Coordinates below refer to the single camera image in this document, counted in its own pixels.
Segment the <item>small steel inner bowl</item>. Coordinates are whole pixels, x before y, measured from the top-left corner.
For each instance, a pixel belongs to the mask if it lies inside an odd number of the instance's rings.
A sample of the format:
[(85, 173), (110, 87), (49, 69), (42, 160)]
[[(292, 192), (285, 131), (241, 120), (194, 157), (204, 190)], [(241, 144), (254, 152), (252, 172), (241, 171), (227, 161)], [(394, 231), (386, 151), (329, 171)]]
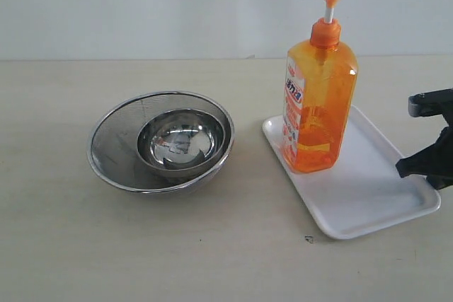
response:
[(203, 110), (182, 108), (149, 120), (137, 136), (137, 154), (165, 178), (189, 178), (211, 168), (221, 155), (224, 125)]

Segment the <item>white rectangular plastic tray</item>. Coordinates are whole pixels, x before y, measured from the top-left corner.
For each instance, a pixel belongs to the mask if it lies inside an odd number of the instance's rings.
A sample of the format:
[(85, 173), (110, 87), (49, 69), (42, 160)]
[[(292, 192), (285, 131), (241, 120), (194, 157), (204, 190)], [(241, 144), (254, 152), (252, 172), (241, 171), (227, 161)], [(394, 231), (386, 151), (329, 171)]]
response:
[(401, 178), (403, 156), (356, 106), (350, 109), (336, 164), (298, 173), (282, 154), (282, 116), (262, 130), (317, 226), (328, 237), (348, 240), (426, 216), (441, 206), (440, 193), (422, 175)]

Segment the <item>orange pump soap bottle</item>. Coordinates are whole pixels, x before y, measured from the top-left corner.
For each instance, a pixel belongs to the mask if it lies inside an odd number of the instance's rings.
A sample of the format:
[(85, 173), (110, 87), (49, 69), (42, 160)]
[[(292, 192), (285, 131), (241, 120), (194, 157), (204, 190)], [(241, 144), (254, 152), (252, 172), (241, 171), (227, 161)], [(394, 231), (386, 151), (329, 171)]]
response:
[(287, 52), (281, 150), (297, 173), (329, 169), (338, 160), (358, 76), (357, 57), (334, 17), (339, 0), (324, 1), (309, 39)]

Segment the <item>steel mesh strainer basket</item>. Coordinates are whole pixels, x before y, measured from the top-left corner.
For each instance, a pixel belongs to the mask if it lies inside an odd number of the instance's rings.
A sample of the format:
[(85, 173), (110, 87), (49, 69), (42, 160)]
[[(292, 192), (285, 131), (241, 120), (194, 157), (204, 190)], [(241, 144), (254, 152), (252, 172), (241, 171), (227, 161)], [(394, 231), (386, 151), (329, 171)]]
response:
[[(138, 156), (137, 136), (152, 118), (182, 108), (213, 114), (224, 125), (226, 140), (218, 161), (204, 173), (189, 178), (161, 177)], [(140, 194), (189, 192), (220, 171), (234, 145), (234, 137), (231, 115), (215, 100), (188, 91), (159, 91), (130, 98), (104, 115), (88, 139), (87, 157), (93, 172), (118, 189)]]

